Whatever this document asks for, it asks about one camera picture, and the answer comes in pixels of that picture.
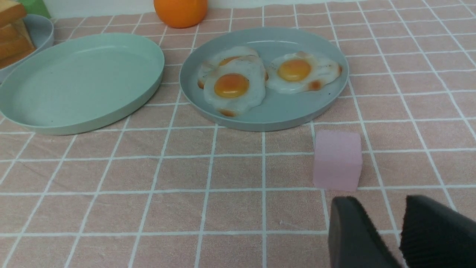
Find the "empty plate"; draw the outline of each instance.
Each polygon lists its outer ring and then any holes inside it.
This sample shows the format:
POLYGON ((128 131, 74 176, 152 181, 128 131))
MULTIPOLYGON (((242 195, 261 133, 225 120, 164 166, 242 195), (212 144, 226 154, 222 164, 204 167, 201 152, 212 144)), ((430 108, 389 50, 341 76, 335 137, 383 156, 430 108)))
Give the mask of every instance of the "empty plate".
POLYGON ((150 39, 106 33, 27 59, 0 85, 0 112, 40 134, 91 131, 118 121, 159 87, 164 54, 150 39))

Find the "white grid line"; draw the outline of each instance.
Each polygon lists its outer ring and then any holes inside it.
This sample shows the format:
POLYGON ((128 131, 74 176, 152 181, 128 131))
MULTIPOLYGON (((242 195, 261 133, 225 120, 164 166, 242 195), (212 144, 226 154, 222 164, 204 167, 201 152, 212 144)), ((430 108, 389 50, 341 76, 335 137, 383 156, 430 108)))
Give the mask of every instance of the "white grid line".
MULTIPOLYGON (((394 230, 379 230, 381 235, 394 234, 394 230)), ((262 231, 205 231, 207 236, 239 236, 239 235, 260 235, 262 231)), ((267 235, 327 235, 327 231, 314 230, 268 230, 267 235)), ((152 236, 198 236, 199 231, 184 231, 184 232, 156 232, 156 233, 141 233, 141 237, 152 236)), ((24 237, 131 237, 137 236, 139 233, 25 233, 24 237)), ((0 233, 0 237, 17 237, 17 234, 0 233)))
MULTIPOLYGON (((231 22, 232 19, 230 19, 230 23, 228 26, 228 31, 231 30, 231 22)), ((208 166, 208 174, 207 174, 207 185, 206 185, 206 190, 205 190, 205 196, 203 198, 203 208, 202 208, 202 217, 200 221, 200 231, 198 233, 198 242, 197 242, 197 251, 195 253, 195 268, 199 268, 200 265, 200 254, 202 251, 202 241, 203 241, 203 235, 205 232, 205 222, 207 220, 207 206, 208 206, 208 196, 210 192, 210 184, 211 184, 211 175, 212 175, 212 169, 213 169, 213 157, 215 154, 215 148, 216 148, 216 143, 217 143, 217 133, 218 133, 218 124, 215 123, 214 131, 213 131, 213 142, 211 145, 211 155, 210 155, 210 163, 208 166)))
MULTIPOLYGON (((445 5, 445 6, 438 6, 438 7, 428 7, 428 8, 443 8, 443 7, 457 7, 457 6, 466 6, 466 4, 456 4, 456 5, 445 5)), ((427 10, 428 8, 425 7, 415 7, 415 8, 402 8, 402 9, 376 9, 376 10, 363 10, 364 13, 367 12, 373 12, 373 11, 398 11, 398 10, 427 10)), ((329 11, 330 14, 343 14, 343 13, 360 13, 361 11, 358 10, 351 10, 351 11, 329 11)), ((326 13, 318 12, 318 13, 295 13, 295 15, 299 16, 315 16, 315 15, 326 15, 326 13)), ((281 18, 281 17, 293 17, 293 15, 275 15, 275 16, 265 16, 265 18, 281 18)), ((233 18, 235 20, 246 20, 246 19, 261 19, 261 17, 246 17, 246 18, 233 18)), ((459 19, 445 19, 445 21, 456 21, 456 20, 464 20, 464 19, 471 19, 471 18, 459 18, 459 19)), ((204 21, 226 21, 228 19, 205 19, 204 21)), ((56 29, 71 29, 71 28, 97 28, 97 27, 108 27, 108 25, 92 25, 92 26, 83 26, 82 23, 83 21, 78 24, 77 26, 65 26, 65 27, 56 27, 56 29)), ((146 23, 138 23, 139 25, 151 25, 151 24, 159 24, 163 25, 162 22, 146 22, 146 23)), ((131 26, 131 25, 136 25, 136 23, 133 24, 115 24, 113 26, 131 26)))
MULTIPOLYGON (((404 21, 404 20, 402 19, 402 17, 400 16, 400 13, 397 12, 397 16, 398 16, 398 17, 400 18, 400 20, 402 21, 402 23, 403 23, 403 25, 404 25, 406 31, 411 35, 411 32, 410 32, 409 28, 407 27, 407 24, 405 23, 405 21, 404 21)), ((374 36, 373 30, 371 29, 370 25, 369 25, 369 30, 370 30, 370 33, 372 34, 372 36, 374 36)), ((413 40, 414 40, 414 42, 416 43, 416 45, 419 47, 419 45, 418 45, 418 43, 416 42, 415 38, 413 38, 413 40)), ((382 49, 380 48, 380 44, 377 42, 377 40, 375 40, 375 44, 376 44, 376 46, 377 46, 377 48, 378 48, 378 51, 379 51, 380 53, 382 53, 382 49)), ((384 60, 385 67, 386 67, 386 68, 389 70, 389 72, 390 72, 390 67, 389 67, 389 65, 388 65, 387 60, 385 59, 385 57, 383 57, 383 60, 384 60)), ((400 92, 401 92, 400 86, 398 85, 398 83, 397 83, 395 77, 393 76, 393 74, 390 74, 390 77, 392 78, 392 81, 393 81, 394 86, 396 87, 397 91, 400 93, 400 92)), ((418 128, 418 125, 417 125, 416 121, 415 121, 414 118, 413 118, 413 115, 412 115, 412 113, 411 113, 411 111, 410 111, 410 108, 409 108, 408 105, 407 105, 407 102, 406 102, 405 98, 404 98, 403 96, 401 96, 400 98, 401 98, 401 100, 402 100, 402 102, 403 102, 403 106, 405 107, 405 110, 406 110, 407 113, 408 113, 408 116, 410 117, 410 120, 412 121, 412 125, 413 125, 413 127, 415 128, 415 131, 416 131, 416 134, 417 134, 417 136, 418 136, 418 139, 420 140, 420 142, 421 142, 421 144, 422 144, 422 146, 423 146, 423 149, 426 151, 426 155, 427 155, 427 157, 428 157, 428 159, 429 159, 429 161, 430 161, 430 164, 431 164, 431 166, 432 166, 432 168, 433 168, 433 171, 434 171, 435 174, 436 174, 436 177, 437 177, 438 181, 440 182, 440 184, 444 185, 443 180, 441 179, 441 174, 440 174, 440 172, 438 171, 438 169, 437 169, 437 167, 436 167, 436 165, 435 165, 435 162, 433 161, 433 157, 431 156, 430 152, 428 151, 428 147, 427 147, 427 145, 426 145, 426 143, 425 143, 425 141, 424 141, 424 139, 423 139, 423 136, 422 136, 422 134, 421 134, 421 132, 420 132, 420 130, 419 130, 419 128, 418 128)), ((448 190, 446 190, 446 188, 443 188, 443 192, 445 193, 445 196, 446 196, 447 199, 448 199, 448 202, 449 202, 450 207, 455 210, 455 209, 456 209, 455 204, 453 203, 453 200, 451 199, 451 197, 450 197, 450 195, 449 195, 449 193, 448 193, 448 190)))
MULTIPOLYGON (((374 38, 374 42, 377 44, 377 48, 379 49, 380 53, 382 53, 380 47, 378 46, 378 41, 375 39, 375 35, 372 31, 372 28, 370 27, 370 24, 368 23, 368 20, 367 20, 367 17, 364 15, 364 12, 362 11, 362 8, 360 7, 360 4, 357 2, 357 6, 359 8, 359 10, 362 12, 362 16, 364 17, 364 20, 367 24, 367 27, 368 27, 368 30, 370 31, 370 34, 372 35, 372 37, 374 38)), ((360 111, 360 108, 359 108, 359 105, 357 103, 357 98, 355 97, 355 92, 354 92, 354 88, 352 86, 352 83, 351 81, 349 81, 349 88, 350 88, 350 91, 352 93, 352 95, 354 96, 354 105, 355 107, 357 108, 357 114, 358 114, 358 117, 359 117, 359 120, 362 121, 361 123, 361 127, 362 127, 362 130, 364 132, 364 137, 365 137, 365 141, 367 143, 367 146, 368 146, 368 150, 370 152, 370 158, 372 159, 372 164, 374 166, 374 169, 375 169, 375 173, 377 175, 377 180, 378 180, 378 184, 380 185, 381 187, 381 191, 382 191, 382 196, 383 196, 383 199, 384 199, 384 203, 385 203, 385 207, 387 208, 387 213, 388 213, 388 216, 389 216, 389 219, 390 219, 390 223, 392 225, 392 228, 394 231, 397 231, 397 224, 395 222, 395 219, 394 219, 394 216, 393 216, 393 211, 392 211, 392 207, 390 205, 390 202, 388 200, 388 197, 387 197, 387 192, 385 191, 385 189, 383 188, 384 186, 384 183, 383 183, 383 180, 382 180, 382 176, 380 174, 380 170, 378 168, 378 165, 377 165, 377 161, 375 159, 375 154, 372 150, 372 145, 370 144, 370 139, 368 137, 368 133, 367 133, 367 129, 365 127, 365 124, 363 123, 363 118, 362 118, 362 113, 360 111)), ((397 240, 397 244, 400 244, 400 236, 395 234, 395 238, 397 240)))
MULTIPOLYGON (((358 190, 405 190, 405 189, 461 189, 461 188, 476 188, 476 184, 464 185, 406 185, 406 186, 360 186, 358 190)), ((290 187, 290 188, 266 188, 266 192, 276 191, 320 191, 319 188, 314 187, 290 187)), ((223 189, 168 189, 168 190, 153 190, 153 191, 104 191, 99 192, 99 195, 144 195, 144 194, 170 194, 170 193, 235 193, 235 192, 262 192, 263 188, 223 188, 223 189)), ((46 192, 46 193, 0 193, 0 196, 93 196, 96 192, 46 192)))
MULTIPOLYGON (((265 7, 261 7, 261 25, 265 26, 265 7)), ((261 266, 268 267, 268 236, 266 215, 266 133, 261 133, 261 266)))
MULTIPOLYGON (((407 23, 414 23, 414 22, 438 22, 438 20, 434 21, 407 21, 407 23)), ((381 22, 377 24, 391 24, 391 23, 397 23, 401 24, 401 22, 381 22)), ((366 26, 364 23, 354 23, 354 24, 335 24, 335 27, 342 27, 342 26, 366 26)), ((312 28, 330 28, 330 25, 323 25, 323 26, 302 26, 301 28, 303 29, 312 29, 312 28)), ((203 35, 203 34, 220 34, 220 33, 228 33, 227 31, 210 31, 210 32, 199 32, 198 35, 203 35)), ((453 33, 455 36, 462 36, 462 35, 474 35, 476 32, 470 32, 470 33, 453 33)), ((167 36, 182 36, 182 35, 195 35, 194 33, 171 33, 171 34, 165 34, 167 36)), ((447 36, 448 34, 427 34, 427 35, 415 35, 415 37, 434 37, 434 36, 447 36)), ((145 37, 160 37, 162 35, 144 35, 145 37)), ((393 38, 408 38, 410 37, 409 35, 396 35, 396 36, 382 36, 382 37, 376 37, 376 39, 393 39, 393 38)), ((56 39, 55 41, 58 42, 65 42, 67 41, 63 39, 56 39)), ((343 41, 350 41, 350 40, 373 40, 373 38, 350 38, 350 39, 341 39, 343 41)), ((168 48, 164 50, 179 50, 183 48, 168 48)))
MULTIPOLYGON (((111 17, 111 19, 110 19, 108 25, 111 24, 111 22, 112 22, 113 19, 114 19, 114 16, 111 17)), ((125 123, 124 123, 124 126, 122 127, 123 129, 126 129, 127 124, 129 123, 130 117, 131 117, 130 115, 127 117, 127 119, 126 119, 126 121, 125 121, 125 123)), ((99 183, 98 183, 98 186, 97 186, 97 188, 96 188, 96 193, 94 194, 92 200, 90 201, 89 206, 88 206, 88 209, 86 210, 86 213, 85 213, 85 215, 83 216, 83 220, 81 221, 81 225, 80 225, 80 227, 79 227, 79 233, 83 233, 84 228, 86 227, 86 223, 87 223, 89 214, 90 214, 90 212, 91 212, 91 210, 92 210, 92 208, 93 208, 93 206, 94 206, 94 203, 96 202, 96 199, 97 199, 98 196, 99 196, 99 191, 101 190, 101 187, 102 187, 102 184, 103 184, 103 182, 104 182, 104 179, 106 178, 106 175, 107 175, 107 173, 108 173, 108 171, 109 171, 109 168, 110 168, 110 166, 111 166, 111 163, 112 163, 112 161, 113 161, 112 158, 113 158, 114 155, 116 154, 116 151, 117 151, 117 149, 118 149, 118 147, 119 147, 119 144, 120 144, 120 142, 121 142, 121 140, 122 140, 123 135, 124 135, 124 131, 121 131, 120 134, 119 134, 118 140, 117 140, 116 144, 114 145, 114 149, 112 150, 112 153, 111 153, 111 155, 110 155, 110 158, 109 158, 109 160, 108 160, 108 163, 107 163, 107 165, 106 165, 106 168, 104 169, 104 172, 103 172, 103 174, 102 174, 102 176, 101 176, 101 179, 100 179, 100 181, 99 181, 99 183)), ((71 260, 72 260, 72 258, 73 258, 73 256, 74 256, 74 252, 75 252, 75 250, 76 250, 76 246, 78 245, 78 243, 79 243, 79 237, 76 237, 76 239, 75 239, 74 242, 73 242, 73 246, 71 247, 71 250, 70 250, 70 252, 69 252, 68 259, 67 259, 66 262, 65 262, 65 265, 64 265, 65 268, 68 268, 68 267, 69 267, 69 263, 71 262, 71 260)))
MULTIPOLYGON (((63 154, 63 158, 64 159, 66 157, 66 155, 68 154, 69 150, 71 149, 71 147, 73 146, 73 143, 74 141, 76 140, 76 137, 77 135, 74 135, 73 138, 71 139, 69 145, 68 145, 68 148, 66 149, 66 151, 64 152, 63 154)), ((51 178, 50 180, 48 181, 48 183, 46 184, 45 186, 45 189, 43 191, 43 193, 40 195, 40 198, 39 200, 37 201, 35 207, 33 208, 32 212, 30 213, 30 216, 28 217, 26 223, 23 225, 23 228, 21 229, 21 232, 20 234, 18 235, 17 239, 15 240, 15 243, 13 243, 13 246, 11 247, 10 249, 10 252, 8 253, 7 257, 5 258, 5 261, 3 262, 3 268, 6 268, 7 265, 8 265, 8 262, 10 261, 11 257, 13 256, 13 253, 15 252, 17 246, 18 246, 18 243, 20 243, 20 240, 21 238, 23 237, 23 234, 26 232, 28 226, 30 225, 30 222, 31 220, 33 219, 33 216, 35 215, 36 211, 38 210, 39 206, 41 205, 41 203, 43 202, 43 199, 45 198, 46 196, 46 192, 48 191, 48 189, 50 188, 51 184, 53 183, 53 180, 55 179, 56 177, 56 174, 58 173, 59 169, 61 168, 61 164, 62 164, 62 161, 60 161, 58 163, 58 165, 56 166, 56 169, 55 171, 53 172, 53 174, 51 175, 51 178)))
POLYGON ((33 137, 35 136, 34 133, 30 133, 30 137, 28 138, 28 140, 25 142, 25 144, 23 145, 23 147, 20 149, 20 151, 18 152, 17 156, 15 157, 15 159, 13 159, 13 161, 10 163, 10 166, 7 168, 7 170, 5 171, 5 174, 3 174, 2 178, 0 179, 0 185, 2 185, 3 181, 5 180, 5 178, 7 177, 8 173, 10 173, 10 170, 13 168, 13 166, 15 165, 15 163, 18 161, 20 155, 23 153, 23 151, 25 151, 26 147, 28 146, 28 144, 30 143, 30 141, 33 139, 33 137))
MULTIPOLYGON (((466 93, 466 92, 476 92, 476 90, 460 90, 452 91, 453 93, 466 93)), ((448 94, 447 91, 439 92, 425 92, 425 93, 396 93, 396 94, 369 94, 369 95, 355 95, 356 98, 365 98, 365 97, 391 97, 391 96, 422 96, 422 95, 437 95, 437 94, 448 94)), ((349 99, 353 98, 352 95, 340 96, 339 99, 349 99)), ((476 117, 465 117, 467 120, 476 120, 476 117)), ((414 119, 415 122, 428 122, 428 121, 463 121, 461 117, 456 118, 426 118, 426 119, 414 119)), ((391 119, 391 120, 363 120, 364 123, 401 123, 401 122, 411 122, 410 119, 391 119)), ((310 122, 310 124, 356 124, 360 121, 338 121, 338 122, 310 122)), ((215 128, 215 126, 186 126, 186 127, 171 127, 172 130, 180 129, 207 129, 215 128)), ((156 130, 168 130, 168 127, 146 127, 146 128, 127 128, 127 129, 99 129, 94 132, 118 132, 118 131, 156 131, 156 130)), ((0 132, 2 135, 17 135, 17 134, 34 134, 33 132, 0 132)), ((16 159, 10 160, 0 160, 0 162, 10 162, 15 161, 16 159)))
MULTIPOLYGON (((401 120, 399 122, 412 122, 411 120, 401 120)), ((325 124, 362 124, 361 121, 334 122, 325 124)), ((402 149, 402 150, 373 150, 376 153, 421 153, 421 152, 473 152, 476 148, 439 148, 439 149, 402 149)), ((370 151, 362 151, 363 154, 369 154, 370 151)), ((282 152, 266 153, 265 156, 286 156, 286 155, 313 155, 314 152, 282 152)), ((251 157, 262 156, 262 154, 214 154, 214 157, 251 157)), ((18 159, 17 162, 68 162, 68 161, 104 161, 104 160, 131 160, 131 159, 184 159, 184 158, 210 158, 211 155, 135 155, 121 157, 94 157, 94 158, 65 158, 65 159, 18 159)), ((8 163, 13 160, 1 160, 0 163, 8 163)))
MULTIPOLYGON (((164 40, 164 36, 165 36, 165 32, 167 31, 168 29, 168 26, 166 26, 164 28, 164 35, 162 35, 162 37, 160 38, 160 41, 159 41, 159 46, 162 44, 162 41, 164 40)), ((169 141, 169 137, 170 137, 170 132, 172 131, 172 125, 174 123, 174 120, 175 120, 175 115, 177 114, 177 108, 178 108, 178 103, 180 101, 180 91, 177 93, 177 99, 175 101, 175 107, 174 107, 174 110, 172 112, 172 117, 170 119, 170 122, 169 122, 169 127, 168 127, 168 130, 167 130, 167 134, 165 135, 165 139, 164 139, 164 144, 162 146, 162 151, 160 152, 160 156, 161 158, 159 159, 159 162, 157 163, 157 167, 155 169, 155 172, 154 172, 154 178, 153 178, 153 181, 152 181, 152 185, 150 187, 150 190, 151 190, 151 193, 149 193, 149 196, 147 197, 147 202, 146 202, 146 205, 144 207, 144 212, 142 212, 142 218, 140 220, 140 225, 139 225, 139 232, 137 234, 137 237, 136 237, 136 240, 134 242, 134 246, 132 247, 132 252, 130 254, 130 258, 129 258, 129 268, 132 268, 133 265, 134 265, 134 259, 136 257, 136 253, 137 253, 137 248, 139 247, 139 242, 140 242, 140 236, 144 230, 144 225, 145 225, 145 222, 146 222, 146 219, 147 219, 147 214, 149 213, 149 208, 150 208, 150 203, 152 202, 152 198, 153 198, 153 192, 155 190, 155 187, 157 185, 157 181, 158 181, 158 176, 159 176, 159 172, 160 172, 160 167, 162 166, 162 161, 163 161, 163 156, 165 154, 165 150, 167 148, 167 143, 169 141)))

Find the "egg yolk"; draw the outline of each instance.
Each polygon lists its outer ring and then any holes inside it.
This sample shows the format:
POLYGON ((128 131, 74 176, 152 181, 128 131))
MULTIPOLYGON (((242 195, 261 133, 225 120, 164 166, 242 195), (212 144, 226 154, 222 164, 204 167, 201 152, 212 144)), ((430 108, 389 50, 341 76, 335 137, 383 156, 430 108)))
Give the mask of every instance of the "egg yolk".
POLYGON ((236 98, 245 94, 249 88, 249 80, 239 73, 221 76, 215 82, 215 94, 222 98, 236 98))
POLYGON ((223 66, 223 65, 227 64, 228 62, 230 62, 234 59, 237 59, 237 58, 239 58, 239 56, 226 58, 226 59, 220 61, 220 63, 218 65, 223 66))
POLYGON ((303 59, 294 59, 283 62, 278 68, 278 75, 289 82, 297 82, 311 73, 311 65, 303 59))

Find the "bowl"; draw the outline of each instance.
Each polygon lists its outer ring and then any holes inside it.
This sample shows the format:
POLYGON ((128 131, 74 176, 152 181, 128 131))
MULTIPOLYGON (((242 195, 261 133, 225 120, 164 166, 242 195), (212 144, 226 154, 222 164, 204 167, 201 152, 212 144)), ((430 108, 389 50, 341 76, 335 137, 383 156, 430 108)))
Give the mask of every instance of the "bowl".
POLYGON ((23 20, 25 21, 28 33, 30 33, 31 41, 35 45, 36 50, 20 61, 0 69, 0 83, 2 83, 15 68, 25 62, 28 58, 53 45, 53 22, 51 22, 48 18, 34 14, 28 14, 23 20))

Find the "pink sponge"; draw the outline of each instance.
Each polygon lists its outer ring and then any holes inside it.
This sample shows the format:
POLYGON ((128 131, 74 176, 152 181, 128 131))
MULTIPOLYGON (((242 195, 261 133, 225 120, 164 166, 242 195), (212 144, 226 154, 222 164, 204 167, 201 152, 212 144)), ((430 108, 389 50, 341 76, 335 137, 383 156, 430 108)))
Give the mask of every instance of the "pink sponge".
POLYGON ((362 144, 357 133, 323 130, 316 133, 314 186, 353 192, 362 172, 362 144))

